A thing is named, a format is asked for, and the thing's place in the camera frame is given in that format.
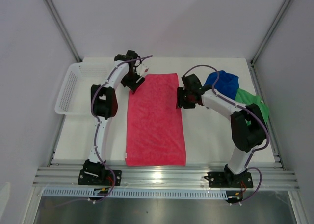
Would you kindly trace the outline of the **red towel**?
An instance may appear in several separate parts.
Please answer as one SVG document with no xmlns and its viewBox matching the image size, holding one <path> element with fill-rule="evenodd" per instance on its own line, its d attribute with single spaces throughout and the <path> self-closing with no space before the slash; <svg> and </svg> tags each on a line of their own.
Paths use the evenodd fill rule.
<svg viewBox="0 0 314 224">
<path fill-rule="evenodd" d="M 176 107 L 176 73 L 148 74 L 129 94 L 125 162 L 135 166 L 185 166 L 182 112 Z"/>
</svg>

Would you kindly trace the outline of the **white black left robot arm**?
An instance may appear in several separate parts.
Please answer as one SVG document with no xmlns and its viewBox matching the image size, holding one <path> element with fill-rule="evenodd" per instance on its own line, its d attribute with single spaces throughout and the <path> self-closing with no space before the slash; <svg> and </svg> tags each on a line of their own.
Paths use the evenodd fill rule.
<svg viewBox="0 0 314 224">
<path fill-rule="evenodd" d="M 92 85 L 91 114 L 95 118 L 96 129 L 93 139 L 93 146 L 88 159 L 83 165 L 83 172 L 89 175 L 94 184 L 100 185 L 106 180 L 106 165 L 101 158 L 102 147 L 107 139 L 110 124 L 118 111 L 116 89 L 119 84 L 127 87 L 132 93 L 144 83 L 143 73 L 147 71 L 138 70 L 142 61 L 137 52 L 128 50 L 125 55 L 118 54 L 114 58 L 114 67 L 101 85 Z"/>
</svg>

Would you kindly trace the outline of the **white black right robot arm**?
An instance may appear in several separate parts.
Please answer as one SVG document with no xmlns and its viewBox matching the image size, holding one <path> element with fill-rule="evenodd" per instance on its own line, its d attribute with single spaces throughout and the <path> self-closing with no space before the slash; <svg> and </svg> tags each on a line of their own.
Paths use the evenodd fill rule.
<svg viewBox="0 0 314 224">
<path fill-rule="evenodd" d="M 229 186 L 241 182 L 253 154 L 267 148 L 270 138 L 259 106 L 240 104 L 215 89 L 177 88 L 177 108 L 193 109 L 196 105 L 213 109 L 230 121 L 235 149 L 225 166 L 224 181 Z"/>
</svg>

